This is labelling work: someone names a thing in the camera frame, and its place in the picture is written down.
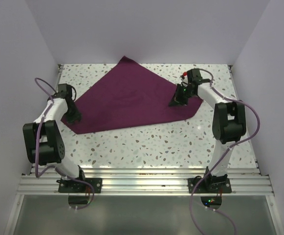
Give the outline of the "purple cloth mat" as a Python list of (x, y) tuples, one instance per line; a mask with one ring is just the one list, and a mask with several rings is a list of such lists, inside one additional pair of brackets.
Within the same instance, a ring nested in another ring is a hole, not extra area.
[(174, 83), (123, 57), (76, 100), (81, 121), (62, 122), (76, 134), (88, 134), (192, 118), (202, 100), (192, 97), (186, 106), (170, 107), (175, 91)]

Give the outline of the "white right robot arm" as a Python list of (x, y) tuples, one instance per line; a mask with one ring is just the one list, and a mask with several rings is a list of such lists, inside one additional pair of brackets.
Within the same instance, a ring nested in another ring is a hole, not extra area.
[(204, 79), (201, 71), (191, 69), (181, 75), (181, 83), (169, 106), (185, 106), (192, 97), (199, 97), (213, 108), (212, 133), (216, 140), (212, 160), (206, 168), (203, 186), (206, 191), (214, 192), (220, 187), (220, 180), (227, 177), (227, 169), (235, 145), (246, 134), (245, 106), (230, 101), (212, 87), (212, 79)]

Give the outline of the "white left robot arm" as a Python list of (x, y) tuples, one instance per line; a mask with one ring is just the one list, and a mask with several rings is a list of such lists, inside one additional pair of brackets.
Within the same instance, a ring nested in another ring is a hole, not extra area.
[[(41, 177), (46, 169), (55, 169), (64, 180), (69, 181), (70, 187), (76, 192), (86, 189), (87, 180), (81, 167), (66, 156), (58, 122), (65, 119), (69, 124), (81, 121), (75, 98), (76, 90), (69, 84), (58, 85), (58, 91), (48, 98), (46, 108), (32, 123), (23, 126), (23, 136), (27, 157), (35, 165), (35, 175)], [(38, 167), (46, 168), (39, 172)]]

